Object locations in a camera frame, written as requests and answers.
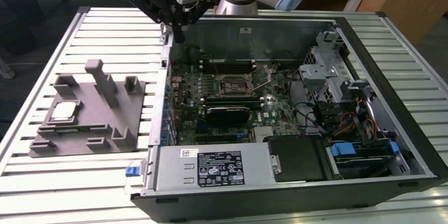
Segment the aluminum extrusion table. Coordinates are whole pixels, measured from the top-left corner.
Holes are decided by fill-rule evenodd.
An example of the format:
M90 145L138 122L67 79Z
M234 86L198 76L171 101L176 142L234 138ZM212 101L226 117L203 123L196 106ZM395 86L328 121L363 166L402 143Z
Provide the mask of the aluminum extrusion table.
M347 18L448 162L448 86L388 18L376 13L262 11L260 15ZM142 188L142 178L126 179L124 169L147 156L156 86L162 84L159 80L164 80L158 75L163 54L159 36L160 25L135 8L80 8L0 144L2 223L154 223L130 201L128 194ZM136 75L147 82L139 151L34 159L27 154L56 94L51 84L62 73L72 73L79 82L92 81L84 72L84 63L98 58L116 81ZM363 76L359 64L354 62L354 65ZM364 209L244 217L207 223L447 223L447 206L448 188L443 185Z

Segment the warning label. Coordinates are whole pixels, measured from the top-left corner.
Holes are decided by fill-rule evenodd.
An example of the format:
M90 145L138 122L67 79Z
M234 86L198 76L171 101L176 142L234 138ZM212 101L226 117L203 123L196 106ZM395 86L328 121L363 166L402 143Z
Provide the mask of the warning label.
M198 153L200 187L244 185L242 152Z

